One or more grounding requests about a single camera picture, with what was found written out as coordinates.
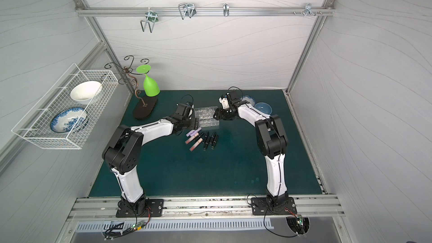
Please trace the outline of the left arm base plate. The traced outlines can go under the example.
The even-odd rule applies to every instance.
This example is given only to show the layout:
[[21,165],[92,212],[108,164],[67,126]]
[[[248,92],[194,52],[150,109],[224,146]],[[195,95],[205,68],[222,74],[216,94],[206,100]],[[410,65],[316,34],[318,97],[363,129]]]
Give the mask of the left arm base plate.
[[121,198],[118,202],[116,212],[117,218],[134,218],[134,217],[161,217],[163,212],[163,199],[140,199],[135,203]]

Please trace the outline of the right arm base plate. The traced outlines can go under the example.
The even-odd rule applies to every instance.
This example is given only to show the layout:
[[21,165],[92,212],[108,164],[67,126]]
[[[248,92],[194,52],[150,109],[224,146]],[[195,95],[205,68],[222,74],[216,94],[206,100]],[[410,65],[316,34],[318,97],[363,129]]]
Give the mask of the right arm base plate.
[[297,206],[294,198],[284,196],[273,201],[270,197],[250,199],[249,205],[252,207],[254,216],[295,216],[297,215]]

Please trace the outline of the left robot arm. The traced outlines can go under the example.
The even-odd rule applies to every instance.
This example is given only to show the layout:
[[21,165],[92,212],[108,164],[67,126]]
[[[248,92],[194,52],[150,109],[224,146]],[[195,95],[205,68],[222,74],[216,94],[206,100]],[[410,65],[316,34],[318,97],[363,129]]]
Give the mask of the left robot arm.
[[194,105],[190,102],[178,103],[173,114],[155,122],[134,127],[117,127],[102,153],[102,159],[117,179],[122,202],[135,208],[145,203],[144,189],[137,174],[142,147],[189,128],[193,118]]

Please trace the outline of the clear acrylic lipstick organizer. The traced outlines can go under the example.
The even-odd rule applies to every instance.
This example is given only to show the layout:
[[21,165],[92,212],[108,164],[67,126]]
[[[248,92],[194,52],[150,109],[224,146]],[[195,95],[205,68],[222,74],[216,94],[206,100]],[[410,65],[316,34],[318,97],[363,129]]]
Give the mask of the clear acrylic lipstick organizer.
[[219,126],[219,121],[214,119],[217,110],[216,106],[208,106],[195,109],[195,118],[198,120],[198,127],[210,128]]

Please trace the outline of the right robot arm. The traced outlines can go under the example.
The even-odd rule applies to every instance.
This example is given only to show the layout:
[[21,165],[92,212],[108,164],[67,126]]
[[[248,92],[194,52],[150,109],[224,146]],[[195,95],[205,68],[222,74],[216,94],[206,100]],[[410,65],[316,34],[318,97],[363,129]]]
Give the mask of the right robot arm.
[[240,118],[255,127],[257,145],[267,169],[267,204],[272,208],[283,206],[289,200],[284,165],[289,141],[281,118],[259,111],[248,101],[238,98],[235,91],[222,95],[219,103],[221,107],[214,112],[214,119]]

